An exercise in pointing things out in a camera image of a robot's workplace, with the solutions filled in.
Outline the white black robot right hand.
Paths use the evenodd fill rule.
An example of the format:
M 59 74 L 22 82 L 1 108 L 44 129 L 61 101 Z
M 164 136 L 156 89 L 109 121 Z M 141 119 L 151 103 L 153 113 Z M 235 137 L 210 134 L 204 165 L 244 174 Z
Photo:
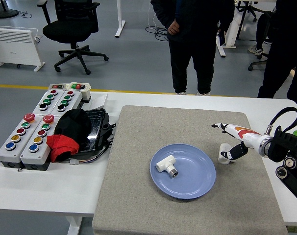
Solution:
M 249 148 L 253 148 L 259 152 L 260 144 L 267 137 L 251 129 L 234 124 L 216 123 L 211 126 L 213 128 L 223 129 L 224 134 L 227 133 L 240 141 L 240 144 L 234 146 L 232 149 L 220 152 L 223 157 L 229 160 L 236 160 L 244 156 L 248 153 Z

